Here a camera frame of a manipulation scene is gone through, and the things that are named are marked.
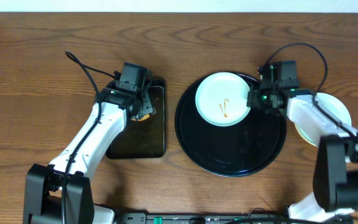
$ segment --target white plate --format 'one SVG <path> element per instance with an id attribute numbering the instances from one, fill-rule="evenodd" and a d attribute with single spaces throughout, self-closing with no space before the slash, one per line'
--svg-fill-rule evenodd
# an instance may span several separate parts
<path id="1" fill-rule="evenodd" d="M 231 126 L 249 113 L 248 92 L 249 85 L 241 77 L 230 72 L 218 72 L 206 77 L 197 88 L 196 107 L 207 122 Z"/>
<path id="2" fill-rule="evenodd" d="M 352 126 L 351 114 L 345 107 L 345 105 L 339 101 L 339 99 L 331 96 L 327 93 L 317 93 L 319 101 L 335 116 L 337 116 L 343 123 Z M 298 131 L 299 135 L 308 143 L 316 146 L 316 144 L 310 139 L 310 137 L 305 133 L 305 131 L 297 124 L 295 128 Z"/>

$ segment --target food residue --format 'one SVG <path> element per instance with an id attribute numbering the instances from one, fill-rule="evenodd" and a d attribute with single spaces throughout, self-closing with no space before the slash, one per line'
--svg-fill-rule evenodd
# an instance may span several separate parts
<path id="1" fill-rule="evenodd" d="M 223 101 L 224 110 L 223 110 L 223 108 L 222 108 L 222 105 L 221 105 L 221 104 L 219 105 L 219 106 L 221 107 L 223 116 L 224 116 L 225 118 L 227 118 L 227 113 L 226 113 L 226 101 L 227 101 L 228 103 L 230 103 L 228 99 L 224 99 L 224 101 Z"/>

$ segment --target black round tray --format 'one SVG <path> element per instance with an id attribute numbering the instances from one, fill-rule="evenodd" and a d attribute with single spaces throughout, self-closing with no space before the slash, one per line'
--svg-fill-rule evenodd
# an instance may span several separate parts
<path id="1" fill-rule="evenodd" d="M 254 77 L 235 74 L 249 85 L 259 86 Z M 184 152 L 203 169 L 227 177 L 251 175 L 267 167 L 284 145 L 286 119 L 251 109 L 246 118 L 233 126 L 209 124 L 195 103 L 197 88 L 204 78 L 186 90 L 175 113 L 175 131 Z"/>

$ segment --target wooden table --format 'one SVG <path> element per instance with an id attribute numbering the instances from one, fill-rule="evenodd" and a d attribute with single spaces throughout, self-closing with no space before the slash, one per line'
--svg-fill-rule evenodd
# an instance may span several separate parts
<path id="1" fill-rule="evenodd" d="M 291 42 L 317 46 L 327 58 L 323 90 L 338 97 L 358 128 L 358 14 L 0 13 L 0 223 L 22 220 L 24 181 L 33 163 L 48 164 L 91 111 L 94 93 L 83 63 L 113 72 L 143 65 L 167 81 L 167 153 L 159 159 L 103 158 L 92 180 L 95 203 L 163 213 L 281 211 L 312 191 L 317 148 L 288 122 L 285 145 L 266 169 L 219 177 L 194 164 L 175 134 L 175 108 L 186 88 L 220 70 L 256 75 Z M 278 54 L 296 59 L 302 86 L 323 77 L 305 47 Z M 109 78 L 94 74 L 104 86 Z"/>

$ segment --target cable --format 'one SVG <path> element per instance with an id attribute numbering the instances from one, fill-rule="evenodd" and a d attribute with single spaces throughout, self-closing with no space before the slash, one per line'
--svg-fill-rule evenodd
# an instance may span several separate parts
<path id="1" fill-rule="evenodd" d="M 142 99 L 143 99 L 143 95 L 146 93 L 147 90 L 149 90 L 149 88 L 150 88 L 150 86 L 152 85 L 152 82 L 153 82 L 153 75 L 152 75 L 152 72 L 149 69 L 146 70 L 146 75 L 149 76 L 149 82 L 145 86 L 143 86 L 142 93 L 140 93 Z M 136 121 L 139 118 L 140 112 L 143 110 L 143 100 L 141 100 L 140 102 L 141 102 L 141 107 L 140 107 L 139 112 L 137 112 L 137 114 L 136 114 L 136 117 L 135 117 Z"/>
<path id="2" fill-rule="evenodd" d="M 247 218 L 251 217 L 252 213 L 253 213 L 255 210 L 262 210 L 262 211 L 264 211 L 264 212 L 266 213 L 266 215 L 267 215 L 269 218 L 271 218 L 270 215 L 269 215 L 269 213 L 268 213 L 264 208 L 254 208 L 254 209 L 252 209 L 252 210 L 248 213 Z"/>
<path id="3" fill-rule="evenodd" d="M 317 90 L 316 90 L 316 93 L 317 92 L 320 92 L 321 88 L 323 87 L 324 85 L 324 82 L 326 81 L 327 79 L 327 75 L 328 75 L 328 65 L 327 65 L 327 61 L 326 59 L 324 58 L 324 55 L 323 53 L 321 53 L 315 46 L 311 45 L 311 44 L 307 44 L 307 43 L 292 43 L 292 44 L 288 44 L 288 45 L 285 45 L 283 47 L 280 47 L 278 50 L 276 50 L 272 56 L 270 56 L 266 63 L 263 65 L 263 67 L 260 69 L 260 71 L 263 71 L 267 65 L 269 65 L 269 62 L 271 61 L 271 59 L 274 58 L 274 56 L 276 56 L 277 53 L 279 53 L 281 50 L 285 49 L 285 48 L 288 48 L 288 47 L 293 47 L 293 46 L 296 46 L 296 45 L 302 45 L 302 46 L 306 46 L 306 47 L 309 47 L 313 50 L 315 50 L 321 57 L 321 59 L 323 60 L 323 63 L 324 63 L 324 77 L 323 77 L 323 80 L 321 81 L 320 85 L 318 86 Z M 335 120 L 333 117 L 331 117 L 327 112 L 325 112 L 325 110 L 323 110 L 320 105 L 318 104 L 319 102 L 316 101 L 316 94 L 313 95 L 312 97 L 312 102 L 313 102 L 313 105 L 315 105 L 315 107 L 323 114 L 325 115 L 325 117 L 327 117 L 330 121 L 332 121 L 336 126 L 338 126 L 339 128 L 341 128 L 342 130 L 344 130 L 350 138 L 352 138 L 353 140 L 355 140 L 355 142 L 358 144 L 358 139 L 356 138 L 356 136 L 350 131 L 348 130 L 346 127 L 344 127 L 342 125 L 342 122 L 338 122 L 337 120 Z"/>
<path id="4" fill-rule="evenodd" d="M 101 95 L 99 93 L 98 87 L 96 86 L 92 76 L 90 75 L 90 73 L 87 71 L 86 68 L 89 68 L 91 70 L 94 70 L 96 72 L 101 72 L 97 69 L 93 69 L 90 67 L 87 67 L 86 65 L 82 64 L 74 55 L 73 53 L 66 51 L 66 56 L 71 59 L 72 61 L 74 61 L 75 63 L 77 63 L 82 70 L 85 72 L 86 76 L 89 78 L 89 80 L 92 83 L 92 86 L 96 92 L 96 101 L 98 103 L 99 106 L 99 110 L 98 110 L 98 116 L 96 117 L 94 123 L 92 124 L 92 126 L 90 127 L 90 129 L 88 130 L 88 132 L 86 132 L 86 134 L 82 137 L 82 139 L 79 141 L 79 143 L 77 144 L 77 146 L 74 148 L 73 153 L 70 154 L 69 158 L 68 158 L 68 162 L 66 165 L 66 169 L 65 169 L 65 173 L 64 173 L 64 177 L 63 177 L 63 185 L 62 185 L 62 223 L 66 224 L 67 223 L 67 217 L 66 217 L 66 197 L 67 197 L 67 182 L 68 182 L 68 173 L 70 171 L 70 166 L 74 161 L 74 157 L 76 156 L 78 150 L 80 149 L 81 145 L 85 142 L 86 138 L 91 134 L 92 130 L 96 127 L 96 125 L 99 123 L 100 117 L 101 117 L 101 113 L 102 113 L 102 102 L 101 102 Z"/>
<path id="5" fill-rule="evenodd" d="M 77 63 L 79 66 L 82 65 L 82 66 L 84 66 L 85 68 L 90 69 L 90 70 L 92 70 L 92 71 L 105 74 L 105 75 L 107 75 L 107 76 L 109 76 L 109 77 L 111 77 L 111 78 L 113 78 L 113 79 L 118 79 L 118 77 L 117 77 L 116 75 L 111 75 L 110 73 L 107 73 L 107 72 L 104 72 L 104 71 L 102 71 L 102 70 L 98 70 L 98 69 L 96 69 L 96 68 L 92 68 L 92 67 L 90 67 L 90 66 L 87 66 L 87 65 L 81 63 L 77 58 L 76 58 L 76 60 L 75 60 L 75 59 L 74 59 L 75 56 L 74 56 L 71 52 L 69 52 L 69 53 L 70 53 L 71 55 L 69 56 L 69 55 L 66 54 L 66 56 L 67 56 L 70 60 L 72 60 L 73 62 Z"/>
<path id="6" fill-rule="evenodd" d="M 297 220 L 292 218 L 243 218 L 236 221 L 231 221 L 226 224 L 241 224 L 241 223 L 253 223 L 253 222 L 277 222 L 277 223 L 299 223 L 299 224 L 321 224 L 320 222 L 312 222 L 307 220 Z"/>

